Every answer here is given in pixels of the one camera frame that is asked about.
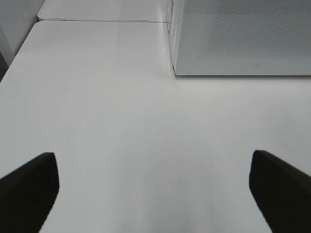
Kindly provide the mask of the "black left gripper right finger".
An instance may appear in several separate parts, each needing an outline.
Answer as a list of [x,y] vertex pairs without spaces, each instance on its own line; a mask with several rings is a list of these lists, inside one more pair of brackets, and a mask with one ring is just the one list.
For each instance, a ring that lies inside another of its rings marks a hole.
[[311,231],[311,177],[277,156],[256,150],[249,188],[274,233]]

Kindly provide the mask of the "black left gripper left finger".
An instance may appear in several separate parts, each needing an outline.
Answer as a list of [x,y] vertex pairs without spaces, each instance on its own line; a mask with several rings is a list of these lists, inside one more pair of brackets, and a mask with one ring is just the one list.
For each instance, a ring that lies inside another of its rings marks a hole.
[[0,180],[0,231],[38,233],[59,193],[55,154],[45,152]]

